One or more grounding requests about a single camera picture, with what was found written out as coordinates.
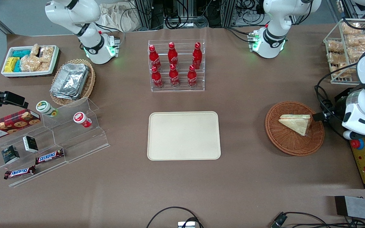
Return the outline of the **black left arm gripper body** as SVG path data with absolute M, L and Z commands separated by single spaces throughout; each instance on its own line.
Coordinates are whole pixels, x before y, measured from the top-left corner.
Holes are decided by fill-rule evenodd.
M 324 122 L 330 122 L 332 119 L 338 120 L 341 123 L 344 120 L 344 116 L 346 114 L 346 106 L 332 106 L 332 107 L 323 107 L 324 113 Z

